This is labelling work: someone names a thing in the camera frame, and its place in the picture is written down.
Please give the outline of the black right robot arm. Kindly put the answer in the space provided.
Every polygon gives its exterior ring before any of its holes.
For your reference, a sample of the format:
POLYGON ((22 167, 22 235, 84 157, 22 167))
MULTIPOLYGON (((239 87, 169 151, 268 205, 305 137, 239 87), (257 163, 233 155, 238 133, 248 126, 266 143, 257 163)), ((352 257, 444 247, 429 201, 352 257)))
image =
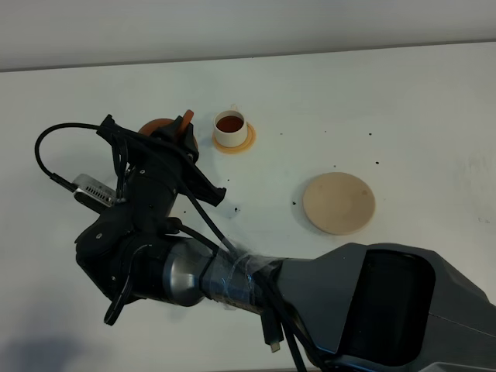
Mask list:
POLYGON ((322 370, 495 369, 495 307, 438 253, 393 243, 348 243, 312 260, 264 257, 216 242, 170 215, 178 195, 218 205, 180 119, 149 135, 115 124, 117 199, 76 241, 76 260, 110 300, 105 323, 140 299, 193 306, 204 299, 261 317, 266 343, 287 341, 322 370))

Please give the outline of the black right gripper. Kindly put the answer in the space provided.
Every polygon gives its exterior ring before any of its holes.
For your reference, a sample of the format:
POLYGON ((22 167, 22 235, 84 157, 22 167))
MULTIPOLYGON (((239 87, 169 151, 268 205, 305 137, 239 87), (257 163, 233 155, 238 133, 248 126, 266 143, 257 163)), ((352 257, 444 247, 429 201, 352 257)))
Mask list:
POLYGON ((118 176, 117 199, 129 207, 134 229, 157 233, 167 225, 167 213, 176 195, 185 196, 211 231, 219 228, 200 206, 217 206, 226 195, 199 170, 199 151, 189 153, 184 147, 155 136, 119 126, 107 115, 97 134, 112 147, 118 176))

